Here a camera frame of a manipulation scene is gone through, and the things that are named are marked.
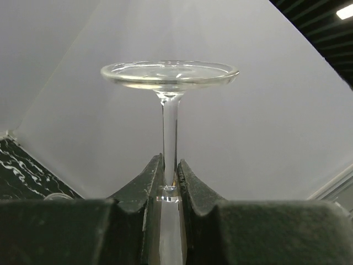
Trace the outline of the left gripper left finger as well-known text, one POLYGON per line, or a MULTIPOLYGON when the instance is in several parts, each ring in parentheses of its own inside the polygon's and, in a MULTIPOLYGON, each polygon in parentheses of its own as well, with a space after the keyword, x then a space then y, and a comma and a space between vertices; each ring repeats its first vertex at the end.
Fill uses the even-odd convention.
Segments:
POLYGON ((160 264, 163 157, 106 199, 1 202, 2 264, 160 264))

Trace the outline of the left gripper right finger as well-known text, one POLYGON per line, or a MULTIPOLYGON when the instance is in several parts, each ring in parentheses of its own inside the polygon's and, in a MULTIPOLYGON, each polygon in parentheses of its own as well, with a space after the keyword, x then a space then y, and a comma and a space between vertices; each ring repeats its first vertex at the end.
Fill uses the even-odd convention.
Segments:
POLYGON ((181 161, 184 264, 351 264, 352 222, 322 200, 236 201, 181 161))

